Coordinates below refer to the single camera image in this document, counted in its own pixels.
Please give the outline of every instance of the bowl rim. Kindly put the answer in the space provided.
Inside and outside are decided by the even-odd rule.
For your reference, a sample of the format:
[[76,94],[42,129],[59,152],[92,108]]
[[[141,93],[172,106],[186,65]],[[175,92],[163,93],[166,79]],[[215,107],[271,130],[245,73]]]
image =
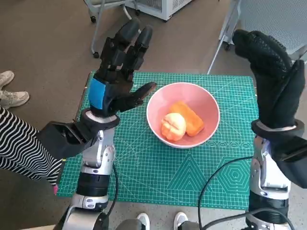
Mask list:
[[[197,144],[193,144],[193,145],[178,145],[178,144],[174,144],[174,143],[172,143],[172,142],[169,142],[168,140],[165,140],[165,139],[159,137],[159,135],[157,135],[157,133],[154,131],[153,127],[151,126],[151,124],[150,124],[150,122],[149,122],[148,110],[149,110],[149,104],[150,104],[150,102],[151,102],[153,96],[154,96],[156,93],[158,93],[160,90],[162,90],[163,88],[165,88],[165,87],[167,87],[167,86],[169,86],[169,85],[176,85],[176,84],[189,84],[189,85],[193,85],[193,86],[196,86],[196,87],[198,87],[198,88],[201,88],[202,90],[206,91],[206,92],[211,96],[211,98],[213,99],[214,103],[216,104],[217,111],[218,111],[218,119],[217,119],[216,127],[215,127],[214,131],[211,133],[210,136],[208,136],[204,141],[201,141],[201,142],[199,142],[199,143],[197,143]],[[167,145],[169,145],[169,146],[171,146],[171,147],[175,147],[175,148],[178,148],[178,149],[189,149],[189,148],[193,148],[193,147],[196,147],[196,146],[199,146],[199,145],[203,144],[204,142],[206,142],[207,140],[209,140],[209,139],[215,134],[215,132],[216,132],[216,130],[217,130],[219,124],[220,124],[220,107],[219,107],[219,105],[218,105],[216,99],[213,97],[213,95],[212,95],[208,90],[204,89],[203,87],[201,87],[201,86],[199,86],[199,85],[197,85],[197,84],[188,83],[188,82],[176,82],[176,83],[171,83],[171,84],[168,84],[168,85],[165,85],[165,86],[161,87],[160,89],[158,89],[158,90],[151,96],[151,98],[150,98],[149,101],[148,101],[147,108],[146,108],[146,118],[147,118],[147,123],[148,123],[150,129],[152,130],[152,132],[153,132],[162,142],[164,142],[165,144],[167,144]]]

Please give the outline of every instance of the black glove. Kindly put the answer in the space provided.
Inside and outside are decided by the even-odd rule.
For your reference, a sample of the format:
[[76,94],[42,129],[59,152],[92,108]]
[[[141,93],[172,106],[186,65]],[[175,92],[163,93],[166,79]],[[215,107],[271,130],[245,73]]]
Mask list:
[[236,54],[249,60],[255,75],[259,120],[269,128],[294,126],[305,87],[304,62],[292,65],[285,47],[259,31],[236,30],[233,42]]

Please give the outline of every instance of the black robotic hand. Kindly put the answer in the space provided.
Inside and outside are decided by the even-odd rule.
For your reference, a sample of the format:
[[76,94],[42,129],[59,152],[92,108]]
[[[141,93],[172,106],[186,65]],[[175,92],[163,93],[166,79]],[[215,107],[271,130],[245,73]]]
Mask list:
[[269,128],[291,127],[305,87],[304,62],[293,65],[285,47],[259,31],[236,30],[236,54],[246,58],[257,82],[259,120]]
[[133,73],[144,62],[143,57],[153,33],[151,26],[146,26],[135,44],[130,46],[139,27],[140,21],[134,18],[123,25],[114,38],[106,39],[100,56],[101,64],[89,90],[91,111],[95,116],[109,117],[118,111],[125,112],[142,105],[143,99],[156,87],[155,82],[149,82],[130,92]]

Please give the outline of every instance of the robotic arm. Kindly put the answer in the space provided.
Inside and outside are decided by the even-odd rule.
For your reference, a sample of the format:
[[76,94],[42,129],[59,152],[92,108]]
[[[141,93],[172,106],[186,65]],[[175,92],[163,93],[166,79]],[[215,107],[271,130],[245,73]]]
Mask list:
[[101,230],[108,227],[110,211],[105,214],[103,210],[108,204],[112,168],[116,173],[113,137],[120,122],[116,113],[142,105],[143,99],[156,87],[156,83],[150,82],[130,92],[133,72],[141,67],[153,33],[152,28],[146,26],[134,46],[129,47],[139,27],[140,22],[132,19],[114,38],[106,39],[100,56],[101,65],[90,85],[90,108],[81,112],[80,120],[68,124],[50,122],[37,135],[57,159],[82,152],[77,190],[56,226],[57,230]]
[[[255,153],[250,172],[249,211],[278,209],[286,216],[291,182],[307,188],[307,141],[304,123],[294,118],[305,86],[304,62],[293,65],[285,48],[274,38],[237,30],[236,54],[250,61],[257,82],[259,119],[252,122]],[[289,230],[276,212],[248,215],[253,230]]]

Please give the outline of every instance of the chair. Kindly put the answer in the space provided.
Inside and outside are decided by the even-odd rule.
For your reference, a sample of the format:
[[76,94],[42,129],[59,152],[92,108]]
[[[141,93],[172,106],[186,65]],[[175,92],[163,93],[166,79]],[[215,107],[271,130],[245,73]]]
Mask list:
[[97,22],[95,32],[94,32],[94,36],[93,36],[92,43],[91,43],[91,52],[92,52],[94,58],[99,58],[98,52],[96,52],[94,50],[94,45],[95,45],[99,25],[100,25],[100,22],[101,22],[102,12],[106,9],[122,5],[124,13],[131,20],[131,16],[129,15],[129,13],[128,13],[126,7],[125,7],[125,3],[134,2],[136,9],[137,9],[137,3],[136,3],[135,0],[83,0],[83,1],[89,9],[91,21],[93,23]]
[[230,48],[232,35],[240,23],[246,31],[272,35],[285,47],[292,60],[307,61],[307,1],[232,0],[220,33],[220,43],[207,74],[210,73],[223,42]]

